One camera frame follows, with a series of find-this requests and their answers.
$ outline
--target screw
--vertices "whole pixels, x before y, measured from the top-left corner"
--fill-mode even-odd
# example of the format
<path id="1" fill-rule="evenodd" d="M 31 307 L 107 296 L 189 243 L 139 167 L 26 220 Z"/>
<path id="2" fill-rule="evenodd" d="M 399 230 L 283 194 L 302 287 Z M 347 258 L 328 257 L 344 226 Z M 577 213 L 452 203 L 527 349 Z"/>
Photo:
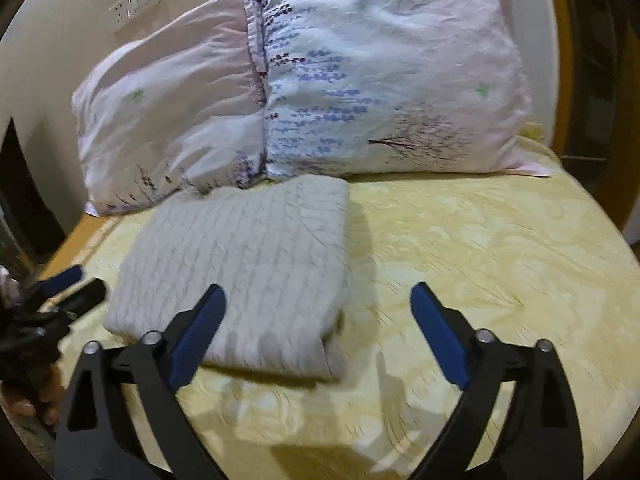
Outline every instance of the screw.
<path id="1" fill-rule="evenodd" d="M 89 341 L 84 348 L 82 348 L 82 353 L 84 354 L 95 354 L 100 348 L 100 343 L 97 341 Z"/>
<path id="2" fill-rule="evenodd" d="M 157 330 L 152 330 L 151 332 L 147 332 L 145 335 L 142 336 L 142 339 L 140 341 L 142 341 L 143 344 L 145 345 L 155 345 L 156 343 L 159 343 L 162 340 L 162 334 L 159 333 Z"/>
<path id="3" fill-rule="evenodd" d="M 481 343 L 493 343 L 495 341 L 495 335 L 491 330 L 481 328 L 476 330 L 476 339 Z"/>
<path id="4" fill-rule="evenodd" d="M 549 339 L 541 339 L 537 344 L 543 352 L 551 352 L 554 349 L 553 343 Z"/>

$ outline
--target green star print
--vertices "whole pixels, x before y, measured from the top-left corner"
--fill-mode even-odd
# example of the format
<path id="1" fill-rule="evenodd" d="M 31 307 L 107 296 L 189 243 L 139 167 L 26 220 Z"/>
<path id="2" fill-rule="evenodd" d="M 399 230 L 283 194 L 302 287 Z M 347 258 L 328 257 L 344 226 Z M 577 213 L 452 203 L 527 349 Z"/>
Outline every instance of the green star print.
<path id="1" fill-rule="evenodd" d="M 478 95 L 483 99 L 487 99 L 489 97 L 489 88 L 491 87 L 487 83 L 480 83 L 478 84 L 478 88 L 476 88 L 476 92 L 478 92 Z"/>
<path id="2" fill-rule="evenodd" d="M 142 96 L 145 94 L 145 91 L 142 88 L 138 88 L 135 92 L 131 94 L 131 100 L 135 103 L 139 103 L 142 101 Z"/>

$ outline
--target beige wall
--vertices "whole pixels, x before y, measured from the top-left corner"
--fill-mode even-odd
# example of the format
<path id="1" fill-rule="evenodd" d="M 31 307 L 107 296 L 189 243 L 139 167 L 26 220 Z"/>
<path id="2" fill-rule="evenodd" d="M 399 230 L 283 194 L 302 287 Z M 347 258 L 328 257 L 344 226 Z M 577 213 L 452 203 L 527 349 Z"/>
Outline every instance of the beige wall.
<path id="1" fill-rule="evenodd" d="M 558 104 L 559 51 L 553 0 L 513 0 L 513 28 L 529 88 L 534 120 L 551 145 Z"/>
<path id="2" fill-rule="evenodd" d="M 622 234 L 628 244 L 640 241 L 640 197 L 636 200 L 636 206 L 631 212 L 629 220 L 626 221 Z"/>
<path id="3" fill-rule="evenodd" d="M 73 90 L 112 50 L 207 0 L 162 0 L 113 34 L 107 9 L 116 1 L 26 0 L 0 41 L 0 128 L 14 117 L 38 189 L 67 232 L 86 198 L 70 111 Z"/>

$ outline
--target yellow bedsheet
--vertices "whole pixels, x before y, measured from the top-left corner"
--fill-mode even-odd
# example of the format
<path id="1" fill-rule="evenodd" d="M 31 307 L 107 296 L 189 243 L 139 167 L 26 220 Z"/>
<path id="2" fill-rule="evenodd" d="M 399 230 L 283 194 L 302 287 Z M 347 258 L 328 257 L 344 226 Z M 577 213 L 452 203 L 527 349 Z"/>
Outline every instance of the yellow bedsheet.
<path id="1" fill-rule="evenodd" d="M 347 378 L 274 382 L 200 368 L 178 393 L 229 478 L 386 480 L 412 471 L 458 398 L 410 313 L 409 291 L 421 280 L 473 326 L 491 328 L 504 341 L 551 339 L 578 409 L 585 476 L 604 459 L 640 402 L 640 269 L 551 152 L 520 141 L 557 174 L 352 180 L 353 295 L 340 335 Z M 113 287 L 152 214 L 120 220 L 86 262 L 87 275 Z M 63 342 L 65 380 L 85 342 L 120 343 L 100 325 L 105 309 L 78 321 Z M 143 447 L 163 465 L 133 388 L 127 392 Z M 488 458 L 508 399 L 504 388 L 474 463 Z"/>

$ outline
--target floral pillowcase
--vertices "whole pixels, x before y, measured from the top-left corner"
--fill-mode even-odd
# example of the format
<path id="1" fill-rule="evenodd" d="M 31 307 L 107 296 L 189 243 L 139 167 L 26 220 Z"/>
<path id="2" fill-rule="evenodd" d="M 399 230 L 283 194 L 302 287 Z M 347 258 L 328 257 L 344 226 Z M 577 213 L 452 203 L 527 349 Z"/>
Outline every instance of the floral pillowcase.
<path id="1" fill-rule="evenodd" d="M 266 171 L 548 175 L 501 0 L 244 0 Z"/>

